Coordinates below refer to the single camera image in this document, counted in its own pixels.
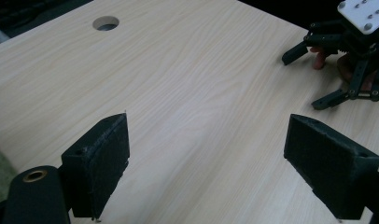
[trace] white mounting plate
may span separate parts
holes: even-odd
[[[338,11],[365,35],[379,28],[379,0],[345,0]]]

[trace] dark background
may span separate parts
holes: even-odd
[[[92,0],[0,0],[0,30],[20,35]]]
[[[332,21],[342,16],[337,6],[343,0],[239,0],[280,19],[308,29],[312,22]]]
[[[92,0],[0,0],[0,29],[9,37],[20,35],[44,22]],[[239,0],[304,29],[316,21],[339,19],[341,0]]]

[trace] circular hole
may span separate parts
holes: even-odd
[[[119,25],[119,20],[112,16],[104,16],[93,22],[93,28],[98,31],[109,31]]]
[[[83,156],[86,152],[87,152],[87,148],[83,147],[83,148],[77,149],[74,153],[77,156]]]
[[[367,153],[364,153],[364,152],[360,152],[359,156],[363,157],[363,158],[367,158],[368,157]]]
[[[44,178],[47,175],[47,173],[48,172],[46,170],[32,171],[30,174],[26,175],[23,178],[23,182],[26,182],[26,183],[35,182],[37,180]]]

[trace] wooden table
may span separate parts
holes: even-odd
[[[95,30],[103,16],[118,27]],[[0,45],[0,149],[19,172],[57,167],[126,111],[130,163],[102,223],[338,223],[283,158],[289,116],[379,155],[379,102],[314,110],[342,81],[338,55],[283,65],[305,34],[234,0],[95,0]]]

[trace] wood grain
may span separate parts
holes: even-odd
[[[103,16],[119,26],[96,31]],[[305,34],[233,0],[95,0],[0,45],[0,149],[18,171],[59,166],[126,111],[130,163],[102,223],[338,223],[283,158],[289,115],[379,155],[379,102],[315,111],[342,85],[339,55],[284,66]]]

